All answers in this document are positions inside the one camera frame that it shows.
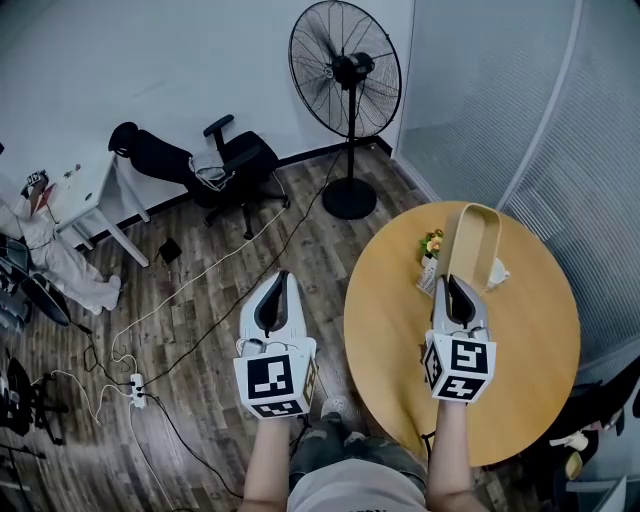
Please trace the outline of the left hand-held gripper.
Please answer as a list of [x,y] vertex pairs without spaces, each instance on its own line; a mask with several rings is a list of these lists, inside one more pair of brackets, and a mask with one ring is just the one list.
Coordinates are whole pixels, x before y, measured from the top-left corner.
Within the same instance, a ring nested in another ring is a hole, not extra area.
[[243,305],[240,336],[245,339],[239,341],[240,355],[233,363],[241,402],[256,418],[310,412],[318,375],[317,344],[312,338],[299,338],[306,334],[298,281],[289,271],[273,274]]

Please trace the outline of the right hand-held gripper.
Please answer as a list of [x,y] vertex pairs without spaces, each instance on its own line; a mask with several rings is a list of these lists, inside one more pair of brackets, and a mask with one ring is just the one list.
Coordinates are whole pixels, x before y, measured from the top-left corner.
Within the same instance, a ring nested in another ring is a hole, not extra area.
[[488,309],[464,280],[441,275],[436,280],[433,330],[425,334],[426,382],[435,399],[474,403],[494,377],[497,344],[466,337],[464,332],[440,333],[454,332],[459,325],[467,331],[487,328]]

